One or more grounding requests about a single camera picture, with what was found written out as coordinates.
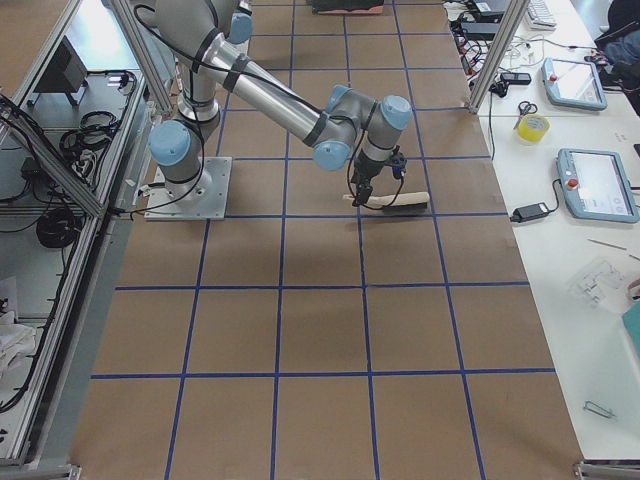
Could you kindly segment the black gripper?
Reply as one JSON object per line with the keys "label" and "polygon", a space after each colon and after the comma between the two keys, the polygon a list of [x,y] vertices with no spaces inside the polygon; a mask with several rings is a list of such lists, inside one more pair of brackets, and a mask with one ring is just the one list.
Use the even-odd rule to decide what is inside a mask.
{"label": "black gripper", "polygon": [[350,182],[355,186],[353,206],[366,206],[373,192],[371,181],[380,174],[384,167],[391,169],[393,177],[404,181],[406,173],[406,158],[396,146],[392,150],[383,152],[382,159],[376,160],[365,152],[362,147],[356,157],[354,172]]}

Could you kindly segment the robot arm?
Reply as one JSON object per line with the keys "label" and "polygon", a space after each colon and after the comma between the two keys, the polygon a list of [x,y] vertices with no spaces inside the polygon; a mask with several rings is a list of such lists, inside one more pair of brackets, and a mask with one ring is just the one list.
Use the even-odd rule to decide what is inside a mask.
{"label": "robot arm", "polygon": [[376,100],[337,85],[318,109],[237,49],[252,34],[250,12],[238,1],[155,1],[141,19],[177,56],[193,80],[211,79],[312,148],[329,171],[353,162],[353,205],[368,204],[372,181],[388,167],[402,181],[406,160],[397,144],[412,107],[403,97]]}

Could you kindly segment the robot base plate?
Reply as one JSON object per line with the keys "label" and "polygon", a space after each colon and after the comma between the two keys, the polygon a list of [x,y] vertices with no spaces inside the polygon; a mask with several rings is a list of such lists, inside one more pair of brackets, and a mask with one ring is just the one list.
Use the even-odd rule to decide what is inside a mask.
{"label": "robot base plate", "polygon": [[200,176],[184,184],[167,182],[160,167],[154,181],[162,187],[151,190],[144,217],[148,221],[223,220],[226,214],[231,157],[205,157]]}

